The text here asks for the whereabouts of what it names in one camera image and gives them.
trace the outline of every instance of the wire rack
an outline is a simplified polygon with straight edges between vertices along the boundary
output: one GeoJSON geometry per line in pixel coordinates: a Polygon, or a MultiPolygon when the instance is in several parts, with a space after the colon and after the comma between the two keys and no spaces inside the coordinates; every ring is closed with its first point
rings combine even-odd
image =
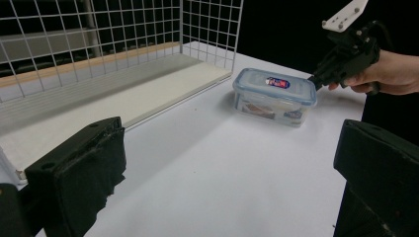
{"type": "Polygon", "coordinates": [[[0,0],[0,103],[184,54],[232,70],[242,0],[0,0]]]}
{"type": "Polygon", "coordinates": [[[0,0],[0,166],[81,127],[126,130],[228,78],[242,0],[0,0]]]}

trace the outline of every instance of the wire mesh panel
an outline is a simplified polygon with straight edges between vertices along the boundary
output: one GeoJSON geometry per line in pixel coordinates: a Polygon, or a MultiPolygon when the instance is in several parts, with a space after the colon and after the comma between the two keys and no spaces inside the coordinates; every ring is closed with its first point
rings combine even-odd
{"type": "Polygon", "coordinates": [[[183,53],[232,70],[242,4],[242,0],[185,1],[183,53]]]}
{"type": "Polygon", "coordinates": [[[183,53],[232,70],[241,0],[0,0],[0,103],[183,53]]]}

